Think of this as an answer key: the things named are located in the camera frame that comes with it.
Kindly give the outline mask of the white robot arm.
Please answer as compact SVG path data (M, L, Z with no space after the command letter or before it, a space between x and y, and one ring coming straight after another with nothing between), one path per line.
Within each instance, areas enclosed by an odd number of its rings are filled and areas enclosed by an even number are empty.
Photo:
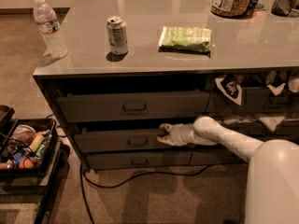
M249 165L244 224L299 224L299 146L283 139L261 141L229 130L211 117L190 124L163 123L159 142L221 144Z

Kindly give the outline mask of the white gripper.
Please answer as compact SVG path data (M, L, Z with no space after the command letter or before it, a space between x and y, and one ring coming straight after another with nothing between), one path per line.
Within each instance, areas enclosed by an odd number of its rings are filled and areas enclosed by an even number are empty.
M168 146L177 146L177 147L181 147L181 146L185 146L186 142L183 140L182 135L184 134L183 132L183 128L184 125L183 124L169 124L169 123L163 123L159 126L160 129L166 131L167 133L169 133L169 136L158 136L157 140L160 143L163 143L165 145Z

